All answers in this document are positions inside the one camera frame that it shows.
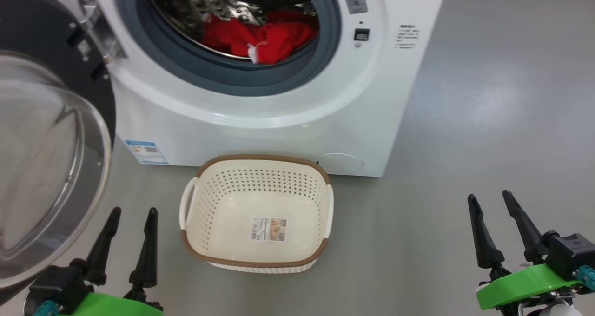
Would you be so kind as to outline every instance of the white laundry basket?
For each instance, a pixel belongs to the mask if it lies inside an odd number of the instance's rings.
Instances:
[[[244,272],[309,269],[327,244],[332,222],[329,176],[311,161],[290,157],[217,157],[188,183],[180,204],[188,251]]]

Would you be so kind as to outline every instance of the label in basket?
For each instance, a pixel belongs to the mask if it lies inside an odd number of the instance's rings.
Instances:
[[[252,219],[250,240],[285,242],[287,219],[255,217]]]

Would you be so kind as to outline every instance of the teal connector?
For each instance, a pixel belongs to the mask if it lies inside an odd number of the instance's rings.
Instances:
[[[57,316],[60,313],[54,301],[45,301],[39,306],[33,316]]]
[[[595,270],[591,267],[580,266],[576,271],[576,278],[591,290],[595,290]]]

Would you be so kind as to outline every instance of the white washing machine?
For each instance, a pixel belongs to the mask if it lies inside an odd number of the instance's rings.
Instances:
[[[59,1],[84,22],[68,40],[81,59],[89,43],[104,54],[117,134],[140,162],[201,166],[220,155],[269,153],[374,177],[387,165],[442,2],[307,0],[319,23],[315,39],[263,65],[176,27],[168,10],[182,0]]]

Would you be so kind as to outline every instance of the green plastic bracket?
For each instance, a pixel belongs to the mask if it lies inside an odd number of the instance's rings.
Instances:
[[[138,301],[89,293],[73,316],[163,316],[163,312]]]
[[[564,281],[542,263],[494,280],[477,292],[477,300],[482,310],[488,310],[578,283]]]

